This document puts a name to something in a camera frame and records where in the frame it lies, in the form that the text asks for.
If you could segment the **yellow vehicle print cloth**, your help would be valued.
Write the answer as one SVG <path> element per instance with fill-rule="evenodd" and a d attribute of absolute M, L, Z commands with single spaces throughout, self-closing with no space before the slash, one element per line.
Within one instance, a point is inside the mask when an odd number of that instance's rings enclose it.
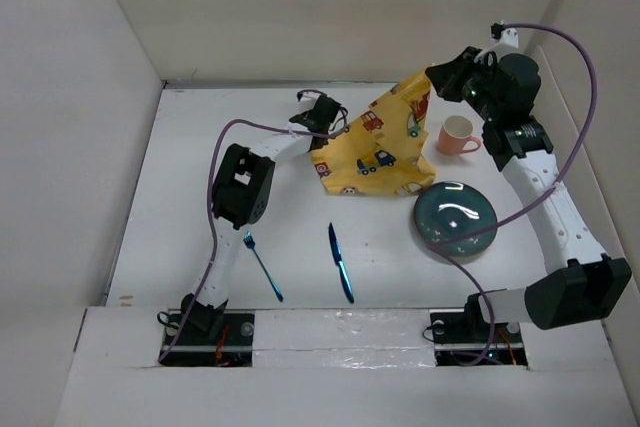
<path fill-rule="evenodd" d="M 345 131 L 311 152 L 332 195 L 413 195 L 432 185 L 436 170 L 422 150 L 431 82 L 421 69 L 371 102 Z"/>

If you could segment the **dark teal ceramic plate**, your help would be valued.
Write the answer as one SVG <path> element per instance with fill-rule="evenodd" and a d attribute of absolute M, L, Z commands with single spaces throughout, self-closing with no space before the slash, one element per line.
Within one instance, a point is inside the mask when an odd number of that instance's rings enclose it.
<path fill-rule="evenodd" d="M 442 244 L 450 256 L 476 256 L 488 249 L 497 229 L 473 235 L 497 223 L 489 200 L 477 189 L 455 181 L 432 184 L 417 197 L 413 222 L 425 243 Z"/>

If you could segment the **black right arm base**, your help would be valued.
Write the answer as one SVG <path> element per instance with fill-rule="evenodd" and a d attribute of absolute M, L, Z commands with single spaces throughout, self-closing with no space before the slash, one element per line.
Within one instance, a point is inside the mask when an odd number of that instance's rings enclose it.
<path fill-rule="evenodd" d="M 456 366 L 478 359 L 477 366 L 528 366 L 524 341 L 515 324 L 514 331 L 506 323 L 490 326 L 482 317 L 480 296 L 472 294 L 463 308 L 435 309 L 422 337 L 434 347 L 438 367 Z"/>

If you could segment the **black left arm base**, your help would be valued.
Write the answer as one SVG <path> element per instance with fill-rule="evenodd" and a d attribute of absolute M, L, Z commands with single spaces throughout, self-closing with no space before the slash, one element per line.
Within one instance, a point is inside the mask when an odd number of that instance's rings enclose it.
<path fill-rule="evenodd" d="M 244 368 L 253 364 L 255 312 L 228 310 L 199 303 L 180 327 L 193 295 L 179 309 L 160 311 L 156 319 L 164 328 L 158 363 L 166 367 Z"/>

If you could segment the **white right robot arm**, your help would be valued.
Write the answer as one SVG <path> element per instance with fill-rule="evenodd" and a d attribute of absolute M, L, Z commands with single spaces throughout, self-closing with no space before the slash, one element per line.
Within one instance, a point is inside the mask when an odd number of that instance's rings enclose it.
<path fill-rule="evenodd" d="M 466 102 L 483 120 L 486 150 L 526 208 L 544 257 L 541 280 L 469 296 L 465 334 L 483 341 L 499 323 L 550 330 L 607 318 L 631 268 L 594 238 L 560 178 L 553 144 L 531 114 L 541 87 L 538 64 L 519 53 L 497 57 L 468 47 L 425 74 L 440 98 Z"/>

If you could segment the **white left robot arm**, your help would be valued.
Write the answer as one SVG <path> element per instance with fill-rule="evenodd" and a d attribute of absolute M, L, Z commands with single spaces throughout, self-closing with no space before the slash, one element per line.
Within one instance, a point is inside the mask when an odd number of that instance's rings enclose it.
<path fill-rule="evenodd" d="M 201 343 L 212 343 L 222 334 L 223 320 L 217 312 L 228 302 L 231 272 L 243 237 L 266 211 L 276 168 L 323 147 L 341 133 L 332 126 L 346 120 L 346 108 L 321 91 L 314 93 L 313 106 L 291 117 L 284 128 L 234 119 L 216 142 L 207 185 L 212 254 L 181 305 L 181 311 L 191 316 L 188 331 Z M 232 143 L 222 150 L 223 136 L 238 125 L 270 136 L 252 146 Z"/>

